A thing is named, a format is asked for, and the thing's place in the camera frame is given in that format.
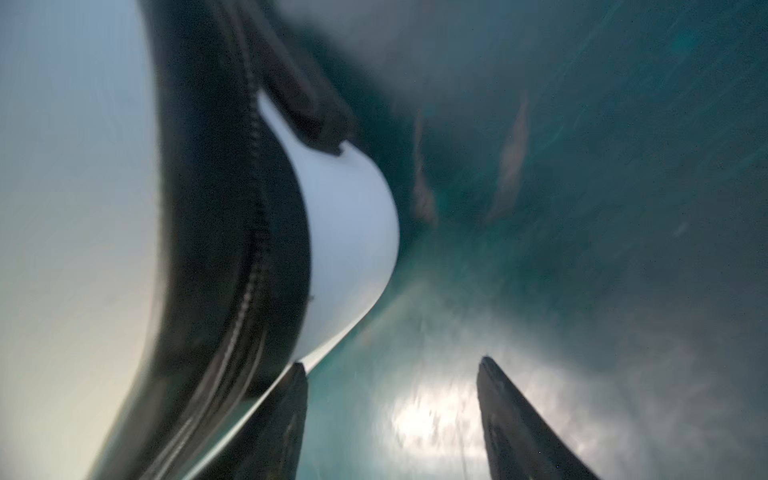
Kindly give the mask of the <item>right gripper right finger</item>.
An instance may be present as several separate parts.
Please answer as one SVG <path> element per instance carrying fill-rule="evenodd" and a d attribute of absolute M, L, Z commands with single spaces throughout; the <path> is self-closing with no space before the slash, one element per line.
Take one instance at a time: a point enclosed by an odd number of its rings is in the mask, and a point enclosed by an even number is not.
<path fill-rule="evenodd" d="M 598 479 L 491 357 L 482 358 L 476 384 L 493 480 Z"/>

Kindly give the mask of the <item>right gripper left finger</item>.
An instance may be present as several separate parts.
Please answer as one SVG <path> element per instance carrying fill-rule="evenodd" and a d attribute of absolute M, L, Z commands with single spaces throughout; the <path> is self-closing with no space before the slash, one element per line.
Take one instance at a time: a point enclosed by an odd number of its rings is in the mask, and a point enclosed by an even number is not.
<path fill-rule="evenodd" d="M 297 362 L 196 479 L 294 480 L 308 406 L 304 365 Z"/>

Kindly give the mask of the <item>black white suitcase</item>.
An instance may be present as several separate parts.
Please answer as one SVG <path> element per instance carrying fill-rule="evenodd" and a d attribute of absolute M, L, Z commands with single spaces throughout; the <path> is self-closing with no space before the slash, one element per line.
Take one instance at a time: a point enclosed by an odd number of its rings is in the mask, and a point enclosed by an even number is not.
<path fill-rule="evenodd" d="M 256 1 L 1 5 L 1 475 L 196 479 L 398 256 L 379 168 Z"/>

